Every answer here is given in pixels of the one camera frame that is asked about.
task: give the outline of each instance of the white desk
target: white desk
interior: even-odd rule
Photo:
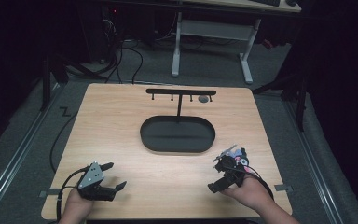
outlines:
[[[180,0],[178,4],[183,4],[183,2],[213,4],[227,7],[246,7],[257,10],[271,10],[280,12],[301,11],[301,8],[298,5],[290,7],[286,4],[284,0],[281,0],[279,7],[268,6],[249,0]],[[172,76],[179,76],[181,35],[198,35],[205,37],[247,41],[243,53],[240,53],[240,62],[242,66],[242,72],[245,77],[245,82],[248,84],[252,84],[253,79],[249,69],[248,57],[251,52],[252,45],[254,44],[255,36],[257,35],[260,22],[261,20],[258,19],[255,20],[255,23],[253,25],[246,26],[208,21],[182,20],[182,13],[179,12],[176,26],[176,43],[172,61]]]

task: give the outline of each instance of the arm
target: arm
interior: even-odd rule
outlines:
[[[267,190],[258,180],[248,175],[244,178],[240,188],[228,188],[221,193],[252,208],[268,224],[299,223],[271,199]]]
[[[77,189],[72,189],[66,200],[60,224],[79,224],[91,212],[94,201],[80,197]]]

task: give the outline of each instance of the wooden table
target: wooden table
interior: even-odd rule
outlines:
[[[157,153],[140,137],[143,122],[156,115],[176,115],[178,97],[147,94],[147,88],[214,90],[213,101],[183,98],[182,115],[207,119],[216,131],[212,147],[200,154]],[[258,217],[253,210],[207,185],[222,177],[213,159],[233,144],[245,147],[250,165],[266,180],[275,201],[292,213],[255,99],[245,88],[91,84],[85,94],[62,160],[51,184],[59,189],[72,172],[97,161],[112,161],[102,186],[128,181],[112,202],[96,202],[90,219]],[[80,175],[68,185],[74,185]],[[64,192],[62,208],[69,190]],[[57,196],[48,196],[44,219],[55,219]]]

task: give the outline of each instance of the dark background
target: dark background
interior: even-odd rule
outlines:
[[[285,76],[287,67],[306,64],[308,51],[319,46],[307,71],[308,92],[325,138],[358,197],[358,1],[309,0],[300,4],[303,14],[331,20],[301,30],[280,77]],[[158,21],[171,16],[128,8],[119,13],[129,34],[151,45],[154,37],[150,31],[167,29],[169,25]],[[73,7],[63,1],[0,1],[0,134],[41,78],[42,62],[48,54],[59,52],[78,63],[106,57],[99,17],[98,7]],[[137,18],[144,19],[139,23]],[[258,41],[293,42],[296,25],[281,24],[271,30],[274,21],[263,22]]]

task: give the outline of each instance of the cable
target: cable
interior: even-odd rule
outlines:
[[[209,44],[215,44],[215,45],[220,45],[220,46],[225,46],[225,45],[232,45],[232,44],[236,44],[238,43],[240,40],[236,40],[236,39],[230,39],[230,40],[227,40],[226,42],[224,43],[219,43],[217,41],[213,41],[215,40],[216,38],[206,38],[204,41],[206,43],[209,43]]]
[[[132,76],[132,85],[133,85],[133,84],[135,84],[135,76],[136,76],[136,74],[139,72],[139,70],[141,69],[142,64],[144,63],[144,57],[142,56],[142,54],[141,54],[140,52],[138,52],[138,51],[135,50],[135,49],[127,49],[127,50],[131,50],[131,51],[137,53],[137,54],[141,57],[141,64],[139,64],[138,69],[136,69],[135,73],[134,73],[133,76]]]
[[[197,39],[197,38],[190,38],[190,37],[188,37],[188,38],[186,38],[187,40],[192,40],[192,39]],[[194,50],[194,49],[199,49],[199,48],[201,48],[202,46],[203,46],[203,44],[204,44],[204,38],[203,37],[201,37],[200,38],[200,43],[199,43],[199,45],[198,46],[196,46],[195,48],[185,48],[182,44],[181,44],[181,47],[183,48],[183,49],[189,49],[189,50]]]
[[[250,172],[247,172],[245,170],[240,170],[240,169],[236,169],[236,168],[231,168],[231,167],[226,167],[226,169],[228,170],[232,170],[232,171],[237,171],[237,172],[241,172],[243,174],[246,174],[246,175],[250,175],[251,177],[255,178],[256,180],[258,180],[258,182],[260,182],[261,185],[264,186],[264,188],[268,191],[268,194],[269,196],[271,196],[272,200],[274,199],[274,195],[272,193],[272,190],[269,188],[269,185],[267,184],[266,181],[263,180],[263,178],[261,178],[261,175],[252,167],[248,166],[248,165],[243,165],[249,169],[251,169],[253,172],[255,172],[255,174],[253,173],[250,173]]]
[[[112,70],[112,72],[107,76],[105,83],[107,83],[110,79],[110,77],[113,75],[115,70],[117,70],[117,77],[118,77],[118,83],[122,84],[120,74],[118,73],[118,66],[121,64],[121,59],[123,58],[123,43],[120,45],[120,59],[118,60],[118,63],[116,64],[115,68]]]
[[[75,114],[71,118],[69,118],[66,121],[66,123],[62,126],[62,128],[60,129],[60,132],[57,134],[57,137],[54,140],[53,145],[51,146],[49,160],[50,160],[50,167],[53,170],[54,174],[57,172],[57,170],[56,170],[56,168],[54,167],[54,164],[53,164],[53,150],[54,150],[54,147],[57,144],[58,139],[60,138],[63,130],[65,129],[65,127],[69,124],[69,122],[71,122],[71,120],[77,115],[77,113],[78,113],[78,111],[75,112]]]
[[[123,32],[120,32],[118,34],[115,33],[115,38],[113,38],[113,40],[111,42],[113,42],[112,44],[108,43],[108,60],[110,59],[110,63],[105,67],[102,68],[100,70],[97,71],[92,71],[93,74],[95,74],[96,76],[105,73],[107,71],[109,71],[110,69],[114,68],[115,66],[117,66],[117,57],[116,57],[116,49],[117,49],[117,45],[119,45],[122,41],[120,41],[120,39],[122,39],[122,36],[124,35]],[[66,67],[66,71],[70,74],[76,75],[76,76],[84,76],[86,75],[84,72],[80,71],[80,73]]]
[[[77,170],[75,172],[73,172],[71,175],[68,176],[68,178],[66,178],[65,182],[63,182],[62,187],[60,189],[60,192],[58,193],[58,197],[57,197],[57,207],[56,207],[56,213],[57,213],[57,222],[60,221],[61,219],[61,209],[62,209],[62,194],[63,194],[63,190],[66,188],[71,188],[71,187],[66,187],[66,184],[68,183],[68,181],[74,176],[77,175],[79,173],[82,172],[86,172],[90,167],[86,166],[85,168],[82,168],[80,170]]]
[[[171,36],[169,36],[169,35],[171,34],[171,32],[172,32],[172,30],[173,30],[173,27],[174,27],[175,24],[176,24],[176,18],[177,18],[177,16],[178,16],[178,13],[176,12],[175,15],[173,16],[173,22],[172,22],[170,31],[169,31],[165,36],[163,36],[162,38],[156,39],[155,41],[163,40],[163,39],[170,38],[170,37],[173,36],[173,35],[171,35]]]

